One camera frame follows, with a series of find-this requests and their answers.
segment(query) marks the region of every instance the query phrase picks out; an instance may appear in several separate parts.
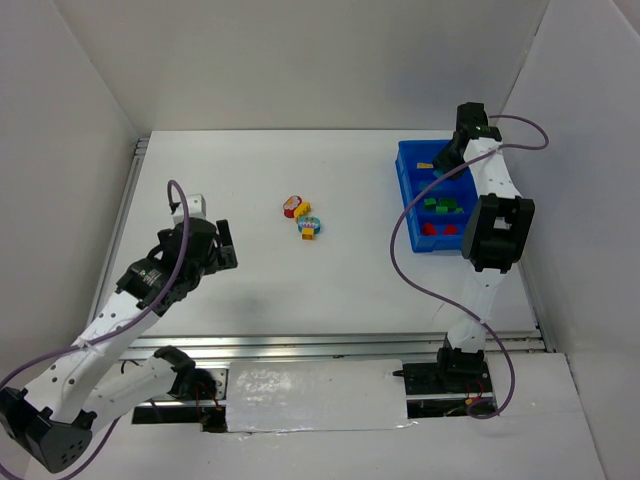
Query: white wall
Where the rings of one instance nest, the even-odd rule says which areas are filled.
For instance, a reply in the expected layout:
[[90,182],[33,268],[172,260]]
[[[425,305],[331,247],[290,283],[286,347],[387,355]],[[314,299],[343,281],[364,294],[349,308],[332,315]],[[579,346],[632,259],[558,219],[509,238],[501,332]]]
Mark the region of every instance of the white wall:
[[526,271],[543,326],[569,354],[609,478],[637,479],[640,37],[611,0],[552,0],[505,111],[551,136],[508,154],[536,202]]
[[85,324],[134,138],[52,4],[1,2],[0,374]]
[[504,105],[548,0],[56,0],[143,134],[435,128]]

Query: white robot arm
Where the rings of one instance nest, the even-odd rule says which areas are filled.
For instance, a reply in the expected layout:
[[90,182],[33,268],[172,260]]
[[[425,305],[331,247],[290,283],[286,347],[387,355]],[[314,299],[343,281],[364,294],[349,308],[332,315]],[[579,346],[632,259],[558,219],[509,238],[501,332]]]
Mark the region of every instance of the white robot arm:
[[159,394],[193,399],[196,389],[216,391],[211,375],[174,347],[164,347],[141,368],[102,381],[127,347],[167,309],[195,289],[204,275],[237,267],[226,220],[206,220],[202,195],[187,197],[189,233],[182,267],[169,293],[132,328],[109,340],[90,342],[129,324],[150,305],[177,263],[185,210],[174,205],[175,228],[158,233],[159,245],[133,263],[102,311],[73,345],[74,353],[55,361],[24,389],[0,391],[0,421],[11,438],[51,473],[69,468],[93,434],[136,405]]
[[[524,248],[535,205],[515,188],[498,150],[499,130],[488,125],[484,105],[466,103],[458,107],[453,139],[434,161],[447,172],[488,152],[489,159],[469,168],[478,192],[478,202],[465,229],[462,255],[471,263],[465,277],[461,303],[483,322],[490,312],[498,286],[517,262]],[[438,353],[443,375],[473,377],[482,369],[486,329],[465,314],[447,333]]]

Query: yellow block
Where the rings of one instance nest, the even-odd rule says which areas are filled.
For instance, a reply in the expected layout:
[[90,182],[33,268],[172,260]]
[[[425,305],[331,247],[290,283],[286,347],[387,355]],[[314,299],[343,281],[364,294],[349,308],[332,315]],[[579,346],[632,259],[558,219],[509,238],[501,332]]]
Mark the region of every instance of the yellow block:
[[302,202],[300,205],[298,205],[298,208],[293,211],[293,218],[295,218],[297,222],[302,215],[306,215],[310,211],[311,204],[309,202]]
[[302,229],[302,239],[303,240],[313,240],[313,228],[303,228]]

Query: blue bin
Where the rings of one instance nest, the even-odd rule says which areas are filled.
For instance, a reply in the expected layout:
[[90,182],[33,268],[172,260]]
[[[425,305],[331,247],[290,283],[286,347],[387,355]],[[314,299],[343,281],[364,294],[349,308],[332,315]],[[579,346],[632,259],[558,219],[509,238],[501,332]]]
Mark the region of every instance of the blue bin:
[[[437,177],[433,168],[418,168],[418,164],[431,164],[448,140],[407,140],[398,143],[396,170],[402,191],[405,208],[409,202]],[[454,198],[463,213],[443,213],[427,210],[423,200],[434,198],[439,204],[441,198]],[[460,250],[462,237],[471,213],[478,201],[476,185],[471,172],[467,169],[457,180],[445,180],[435,190],[429,192],[407,215],[411,248],[414,252],[433,252],[434,250]],[[432,224],[437,235],[422,235],[425,223]],[[456,235],[444,235],[448,225],[457,228]]]

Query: red block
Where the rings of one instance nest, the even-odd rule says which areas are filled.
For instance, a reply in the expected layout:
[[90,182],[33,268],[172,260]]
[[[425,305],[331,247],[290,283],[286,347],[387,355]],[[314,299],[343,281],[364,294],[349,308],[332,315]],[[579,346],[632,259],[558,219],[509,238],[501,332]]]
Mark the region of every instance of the red block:
[[453,225],[447,225],[447,228],[444,229],[444,234],[445,235],[457,235],[458,234],[458,229],[457,229],[457,227],[454,227]]
[[284,202],[284,205],[282,205],[284,216],[287,218],[293,218],[293,212],[300,206],[301,203],[302,198],[300,198],[298,195],[290,196],[287,201]]
[[432,224],[425,223],[422,226],[422,234],[428,237],[433,237],[434,235],[438,235],[438,231],[436,230],[436,227],[434,227]]

